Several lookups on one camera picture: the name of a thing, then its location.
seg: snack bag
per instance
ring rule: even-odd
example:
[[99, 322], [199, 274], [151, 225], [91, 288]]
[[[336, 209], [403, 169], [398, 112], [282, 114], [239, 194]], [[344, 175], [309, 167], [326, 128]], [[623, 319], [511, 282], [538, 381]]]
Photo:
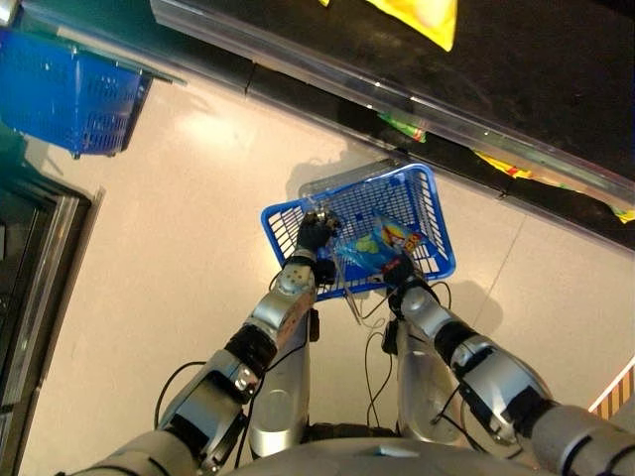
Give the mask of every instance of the snack bag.
[[370, 233], [337, 247], [335, 253], [370, 274], [378, 274], [404, 251], [412, 254], [422, 238], [421, 233], [377, 213]]

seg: blue plastic basket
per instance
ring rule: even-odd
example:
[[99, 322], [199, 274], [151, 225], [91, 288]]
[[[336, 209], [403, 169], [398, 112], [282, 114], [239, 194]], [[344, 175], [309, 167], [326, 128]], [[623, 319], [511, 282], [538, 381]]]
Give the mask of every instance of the blue plastic basket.
[[0, 30], [0, 119], [74, 155], [125, 148], [147, 94], [142, 77], [69, 42]]
[[[387, 174], [340, 186], [307, 198], [265, 208], [262, 225], [282, 265], [294, 252], [298, 229], [305, 212], [324, 207], [333, 211], [343, 225], [333, 245], [357, 239], [372, 230], [374, 211], [379, 211], [425, 235], [413, 256], [428, 280], [451, 275], [456, 266], [445, 229], [432, 171], [421, 164], [408, 165]], [[321, 250], [322, 258], [331, 258]], [[351, 293], [383, 288], [378, 277], [348, 261], [338, 261], [344, 276], [335, 284], [321, 287], [317, 300], [344, 296], [344, 283]]]

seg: floor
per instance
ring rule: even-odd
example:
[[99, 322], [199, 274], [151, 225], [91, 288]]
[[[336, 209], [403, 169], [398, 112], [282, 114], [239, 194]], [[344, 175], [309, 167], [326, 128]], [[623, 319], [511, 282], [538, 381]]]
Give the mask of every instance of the floor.
[[[130, 148], [116, 157], [74, 161], [30, 144], [33, 165], [97, 204], [24, 476], [85, 468], [149, 430], [167, 377], [223, 346], [277, 272], [260, 211], [296, 197], [307, 181], [382, 158], [237, 92], [188, 80], [153, 85]], [[438, 175], [437, 184], [457, 261], [447, 280], [452, 309], [529, 362], [556, 399], [588, 406], [635, 348], [633, 254], [453, 178]], [[363, 422], [367, 330], [341, 299], [317, 308], [312, 420]], [[388, 368], [377, 341], [370, 367], [377, 388]], [[378, 404], [386, 426], [395, 397], [393, 379]]]

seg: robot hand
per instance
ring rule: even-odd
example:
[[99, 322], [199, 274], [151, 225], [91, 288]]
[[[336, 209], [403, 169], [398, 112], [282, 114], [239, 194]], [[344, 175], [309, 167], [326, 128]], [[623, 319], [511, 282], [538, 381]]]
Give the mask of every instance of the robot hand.
[[339, 220], [331, 212], [308, 212], [300, 224], [296, 252], [287, 261], [289, 263], [311, 266], [316, 284], [332, 285], [335, 280], [335, 264], [331, 260], [317, 258], [319, 248], [326, 246], [331, 237], [337, 235]]
[[339, 225], [339, 220], [330, 212], [322, 215], [308, 212], [300, 224], [297, 248], [316, 253], [319, 248], [326, 246], [330, 237], [336, 236]]

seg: silver arm segment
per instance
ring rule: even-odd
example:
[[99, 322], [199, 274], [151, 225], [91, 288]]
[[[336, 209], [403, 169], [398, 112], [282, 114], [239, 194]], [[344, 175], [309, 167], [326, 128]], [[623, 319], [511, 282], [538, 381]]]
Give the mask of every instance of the silver arm segment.
[[424, 288], [406, 290], [400, 310], [450, 366], [470, 410], [498, 442], [519, 442], [558, 474], [635, 474], [635, 435], [556, 404], [531, 367], [469, 328]]
[[220, 470], [245, 426], [242, 411], [316, 300], [311, 262], [299, 250], [241, 329], [177, 394], [159, 428], [135, 438], [86, 476], [188, 476]]

